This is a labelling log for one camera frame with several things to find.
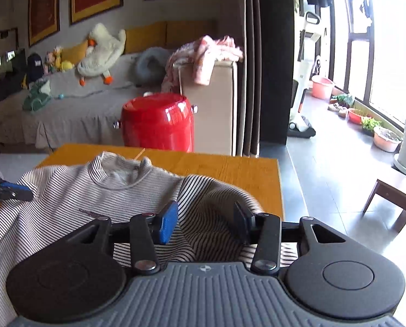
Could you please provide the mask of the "striped grey sweater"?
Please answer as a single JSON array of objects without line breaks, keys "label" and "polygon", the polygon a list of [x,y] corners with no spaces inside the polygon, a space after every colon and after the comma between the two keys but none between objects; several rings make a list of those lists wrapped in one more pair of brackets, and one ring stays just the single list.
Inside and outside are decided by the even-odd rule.
[{"label": "striped grey sweater", "polygon": [[172,174],[148,158],[138,161],[104,152],[86,165],[34,169],[20,183],[32,190],[33,200],[0,206],[0,326],[16,315],[5,291],[11,268],[101,216],[126,222],[175,201],[179,220],[169,243],[155,249],[160,262],[251,264],[255,254],[253,245],[243,246],[233,238],[226,219],[236,204],[260,213],[253,196],[207,176]]}]

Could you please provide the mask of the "green cloth on sofa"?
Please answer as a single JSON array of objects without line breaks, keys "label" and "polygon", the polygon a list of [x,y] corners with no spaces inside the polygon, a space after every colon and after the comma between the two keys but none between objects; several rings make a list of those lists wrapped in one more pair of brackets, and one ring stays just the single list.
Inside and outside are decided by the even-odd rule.
[{"label": "green cloth on sofa", "polygon": [[23,111],[36,112],[51,100],[50,80],[39,79],[31,84],[22,104]]}]

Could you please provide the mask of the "green leafy seedling tray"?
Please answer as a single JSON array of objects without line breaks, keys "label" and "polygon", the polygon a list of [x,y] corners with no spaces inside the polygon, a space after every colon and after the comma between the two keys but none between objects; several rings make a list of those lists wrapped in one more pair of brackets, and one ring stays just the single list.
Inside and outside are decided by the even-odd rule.
[{"label": "green leafy seedling tray", "polygon": [[381,125],[382,122],[373,117],[362,117],[361,119],[362,132],[370,137],[374,136],[374,128]]}]

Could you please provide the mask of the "red basin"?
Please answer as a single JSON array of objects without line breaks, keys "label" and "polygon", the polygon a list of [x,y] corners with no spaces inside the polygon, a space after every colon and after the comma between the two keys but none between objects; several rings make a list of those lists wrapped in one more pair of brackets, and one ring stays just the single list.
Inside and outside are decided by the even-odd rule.
[{"label": "red basin", "polygon": [[365,113],[364,111],[361,111],[359,109],[350,108],[348,110],[348,121],[355,125],[361,126],[363,124],[363,121],[367,120],[369,118],[370,117],[367,113]]}]

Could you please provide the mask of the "pink clothes pile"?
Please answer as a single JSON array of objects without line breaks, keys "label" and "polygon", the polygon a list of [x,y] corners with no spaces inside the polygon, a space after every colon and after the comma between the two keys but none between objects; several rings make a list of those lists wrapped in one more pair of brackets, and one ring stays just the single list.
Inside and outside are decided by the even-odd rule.
[{"label": "pink clothes pile", "polygon": [[243,51],[235,45],[234,38],[226,35],[222,39],[214,40],[209,35],[205,35],[181,46],[169,57],[161,91],[177,92],[179,90],[179,67],[181,65],[191,64],[194,83],[208,86],[216,61],[238,62],[242,60]]}]

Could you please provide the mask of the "white bowl planter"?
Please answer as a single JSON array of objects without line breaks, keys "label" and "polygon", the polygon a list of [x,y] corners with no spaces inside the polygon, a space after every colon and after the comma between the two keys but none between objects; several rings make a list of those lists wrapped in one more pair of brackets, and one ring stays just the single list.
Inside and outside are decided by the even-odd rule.
[{"label": "white bowl planter", "polygon": [[381,150],[394,153],[402,139],[393,131],[382,126],[374,127],[374,144]]}]

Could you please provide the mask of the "beige cardboard box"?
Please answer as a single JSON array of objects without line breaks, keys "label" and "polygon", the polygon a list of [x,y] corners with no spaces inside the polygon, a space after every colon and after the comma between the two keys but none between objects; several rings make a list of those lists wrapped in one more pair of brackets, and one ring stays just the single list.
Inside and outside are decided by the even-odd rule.
[{"label": "beige cardboard box", "polygon": [[217,61],[209,85],[193,80],[193,65],[178,68],[180,93],[191,103],[195,152],[234,156],[237,127],[237,64]]}]

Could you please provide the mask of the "pink plastic bucket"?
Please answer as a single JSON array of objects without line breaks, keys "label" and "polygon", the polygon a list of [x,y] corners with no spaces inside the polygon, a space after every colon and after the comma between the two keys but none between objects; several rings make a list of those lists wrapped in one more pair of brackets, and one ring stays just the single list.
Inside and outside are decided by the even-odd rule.
[{"label": "pink plastic bucket", "polygon": [[329,100],[332,96],[334,83],[328,78],[320,75],[314,75],[312,77],[312,96],[321,100]]}]

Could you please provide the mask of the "dark brown curtain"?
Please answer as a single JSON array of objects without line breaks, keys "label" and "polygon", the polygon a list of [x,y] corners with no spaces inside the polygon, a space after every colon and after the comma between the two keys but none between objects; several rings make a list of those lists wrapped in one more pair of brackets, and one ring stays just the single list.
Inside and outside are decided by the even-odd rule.
[{"label": "dark brown curtain", "polygon": [[240,0],[239,156],[258,156],[262,142],[284,145],[294,72],[294,0]]}]

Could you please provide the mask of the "white goose plush toy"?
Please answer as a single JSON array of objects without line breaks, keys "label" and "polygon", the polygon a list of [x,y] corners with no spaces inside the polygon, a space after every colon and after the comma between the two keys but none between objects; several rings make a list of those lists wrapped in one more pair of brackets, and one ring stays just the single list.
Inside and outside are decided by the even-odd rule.
[{"label": "white goose plush toy", "polygon": [[104,84],[113,83],[110,68],[125,51],[126,32],[120,30],[117,37],[98,23],[88,35],[88,48],[85,57],[78,63],[79,84],[85,85],[86,78],[102,76]]}]

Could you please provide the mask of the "red framed picture left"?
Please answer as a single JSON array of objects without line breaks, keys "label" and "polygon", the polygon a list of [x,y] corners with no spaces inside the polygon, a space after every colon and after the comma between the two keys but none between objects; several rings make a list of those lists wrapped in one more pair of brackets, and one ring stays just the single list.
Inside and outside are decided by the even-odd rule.
[{"label": "red framed picture left", "polygon": [[60,31],[59,0],[28,0],[28,46]]}]

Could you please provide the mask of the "wooden low stool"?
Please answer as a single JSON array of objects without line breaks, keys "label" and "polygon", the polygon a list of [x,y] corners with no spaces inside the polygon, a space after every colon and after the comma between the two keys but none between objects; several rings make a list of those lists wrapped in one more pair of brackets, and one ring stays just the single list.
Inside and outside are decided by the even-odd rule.
[{"label": "wooden low stool", "polygon": [[401,214],[392,225],[395,232],[401,232],[406,225],[406,175],[394,169],[382,172],[377,177],[362,214],[366,213],[375,196],[380,196],[402,209]]}]

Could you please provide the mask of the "yellow plush toy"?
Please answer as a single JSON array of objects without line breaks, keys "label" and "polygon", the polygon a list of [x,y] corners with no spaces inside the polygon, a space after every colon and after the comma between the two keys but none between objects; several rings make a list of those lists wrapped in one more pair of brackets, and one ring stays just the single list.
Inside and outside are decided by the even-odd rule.
[{"label": "yellow plush toy", "polygon": [[62,48],[60,46],[56,46],[53,50],[53,55],[55,57],[54,60],[54,67],[58,72],[66,72],[68,70],[73,69],[74,64],[68,60],[62,59]]}]

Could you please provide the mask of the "grey covered sofa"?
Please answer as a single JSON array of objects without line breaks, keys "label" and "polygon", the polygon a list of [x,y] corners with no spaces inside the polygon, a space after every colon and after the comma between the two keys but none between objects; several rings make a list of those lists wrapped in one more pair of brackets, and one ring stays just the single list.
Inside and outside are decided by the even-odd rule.
[{"label": "grey covered sofa", "polygon": [[0,101],[0,145],[15,151],[57,149],[66,143],[122,145],[122,135],[113,123],[120,118],[122,106],[145,91],[136,86],[133,74],[139,55],[150,47],[173,51],[217,33],[213,19],[155,22],[127,30],[124,54],[110,69],[110,85],[97,76],[81,86],[76,69],[71,69],[48,76],[51,99],[37,111],[22,108],[27,90]]}]

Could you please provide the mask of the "white exercise machine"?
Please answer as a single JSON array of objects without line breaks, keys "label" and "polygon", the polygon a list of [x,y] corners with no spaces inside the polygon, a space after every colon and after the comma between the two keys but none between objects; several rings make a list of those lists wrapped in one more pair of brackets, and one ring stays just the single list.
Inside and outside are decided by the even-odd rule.
[{"label": "white exercise machine", "polygon": [[310,138],[315,135],[315,132],[312,131],[310,122],[300,112],[315,62],[305,56],[305,43],[309,41],[315,47],[316,42],[320,39],[320,17],[316,13],[308,11],[304,13],[304,16],[295,15],[294,22],[296,36],[294,38],[294,67],[287,136]]}]

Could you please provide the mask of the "grey neck pillow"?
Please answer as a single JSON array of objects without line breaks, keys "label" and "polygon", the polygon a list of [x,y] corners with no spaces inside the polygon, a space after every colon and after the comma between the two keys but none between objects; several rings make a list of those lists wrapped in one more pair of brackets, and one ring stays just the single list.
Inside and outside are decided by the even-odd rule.
[{"label": "grey neck pillow", "polygon": [[166,65],[173,53],[163,47],[151,47],[137,57],[133,68],[135,84],[161,84],[166,75]]}]

